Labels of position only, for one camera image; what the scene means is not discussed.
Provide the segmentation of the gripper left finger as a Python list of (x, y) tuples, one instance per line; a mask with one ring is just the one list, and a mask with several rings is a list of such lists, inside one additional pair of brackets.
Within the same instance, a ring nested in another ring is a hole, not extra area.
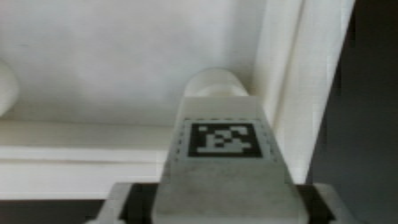
[(154, 224), (157, 183), (118, 183), (88, 224)]

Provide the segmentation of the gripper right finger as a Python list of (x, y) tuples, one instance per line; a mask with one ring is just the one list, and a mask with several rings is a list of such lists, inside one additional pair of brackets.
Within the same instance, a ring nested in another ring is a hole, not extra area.
[(298, 186), (310, 214), (308, 224), (360, 224), (344, 199), (330, 184)]

